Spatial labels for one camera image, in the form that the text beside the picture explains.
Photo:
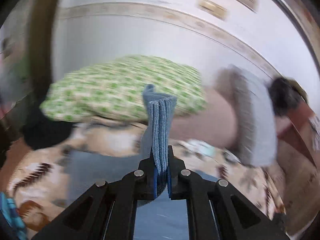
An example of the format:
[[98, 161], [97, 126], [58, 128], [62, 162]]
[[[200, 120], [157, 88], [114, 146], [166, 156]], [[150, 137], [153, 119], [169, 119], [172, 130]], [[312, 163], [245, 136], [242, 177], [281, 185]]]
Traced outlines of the blue knit sweater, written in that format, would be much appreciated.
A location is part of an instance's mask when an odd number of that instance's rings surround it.
[[[147, 85], [143, 101], [148, 114], [148, 127], [141, 140], [140, 156], [133, 158], [136, 168], [131, 169], [129, 164], [125, 167], [129, 169], [128, 173], [133, 172], [138, 169], [140, 161], [153, 156], [156, 167], [156, 199], [150, 202], [138, 200], [132, 239], [182, 239], [189, 236], [186, 202], [171, 200], [168, 194], [168, 136], [176, 98], [157, 93], [153, 85]], [[115, 182], [98, 179], [92, 186], [101, 186], [104, 181], [108, 184]]]

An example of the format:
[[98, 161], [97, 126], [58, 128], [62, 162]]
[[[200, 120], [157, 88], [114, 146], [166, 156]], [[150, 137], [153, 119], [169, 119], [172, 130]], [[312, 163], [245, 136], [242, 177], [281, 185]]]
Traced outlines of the white work glove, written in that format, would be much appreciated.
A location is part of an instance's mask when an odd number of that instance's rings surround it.
[[213, 157], [216, 153], [214, 146], [196, 139], [190, 139], [185, 143], [185, 147], [196, 154], [200, 154], [207, 157]]

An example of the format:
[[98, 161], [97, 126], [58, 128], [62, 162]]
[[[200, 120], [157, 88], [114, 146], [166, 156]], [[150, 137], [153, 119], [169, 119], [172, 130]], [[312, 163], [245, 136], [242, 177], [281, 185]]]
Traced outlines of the beige leaf pattern blanket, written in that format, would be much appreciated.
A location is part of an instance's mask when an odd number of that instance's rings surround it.
[[[71, 135], [51, 147], [36, 148], [20, 138], [7, 151], [1, 172], [2, 190], [15, 200], [20, 217], [32, 238], [98, 179], [117, 181], [135, 169], [140, 142], [146, 130], [141, 123], [125, 124], [95, 119], [77, 124]], [[262, 168], [242, 165], [225, 149], [213, 157], [189, 151], [187, 141], [169, 139], [176, 157], [204, 179], [225, 179], [269, 219], [285, 207], [271, 177]]]

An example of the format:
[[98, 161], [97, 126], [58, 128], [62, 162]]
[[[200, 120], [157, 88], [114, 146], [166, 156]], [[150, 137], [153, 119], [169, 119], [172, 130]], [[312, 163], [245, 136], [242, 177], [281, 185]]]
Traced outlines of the grey folded cloth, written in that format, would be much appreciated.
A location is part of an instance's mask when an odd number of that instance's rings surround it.
[[246, 166], [269, 166], [276, 158], [277, 134], [268, 89], [259, 77], [236, 66], [230, 82], [238, 121], [233, 154]]

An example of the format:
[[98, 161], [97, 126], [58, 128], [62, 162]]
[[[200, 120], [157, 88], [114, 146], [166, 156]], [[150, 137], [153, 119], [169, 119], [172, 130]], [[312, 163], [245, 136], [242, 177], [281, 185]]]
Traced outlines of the pink bed sheet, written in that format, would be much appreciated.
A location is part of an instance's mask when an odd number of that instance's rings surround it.
[[170, 138], [197, 139], [218, 148], [233, 148], [238, 139], [238, 119], [234, 109], [231, 71], [219, 72], [214, 83], [204, 88], [206, 109], [172, 121]]

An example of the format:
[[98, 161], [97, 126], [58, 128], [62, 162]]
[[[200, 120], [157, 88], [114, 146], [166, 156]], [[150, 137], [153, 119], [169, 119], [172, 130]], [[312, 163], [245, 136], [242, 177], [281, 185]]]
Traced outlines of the green checkered pillow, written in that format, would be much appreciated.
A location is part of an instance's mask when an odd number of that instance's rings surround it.
[[177, 98], [175, 115], [206, 107], [198, 70], [161, 57], [129, 55], [65, 74], [50, 85], [40, 109], [55, 121], [84, 122], [92, 116], [144, 121], [142, 92], [148, 84]]

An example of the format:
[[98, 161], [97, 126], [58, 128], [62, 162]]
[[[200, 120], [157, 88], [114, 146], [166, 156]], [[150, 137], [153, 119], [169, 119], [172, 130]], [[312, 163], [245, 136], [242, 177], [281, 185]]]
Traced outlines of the black fuzzy garment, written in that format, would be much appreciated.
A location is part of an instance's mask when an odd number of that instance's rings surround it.
[[308, 95], [294, 79], [277, 77], [268, 88], [275, 116], [285, 116], [296, 109], [301, 101], [308, 103]]

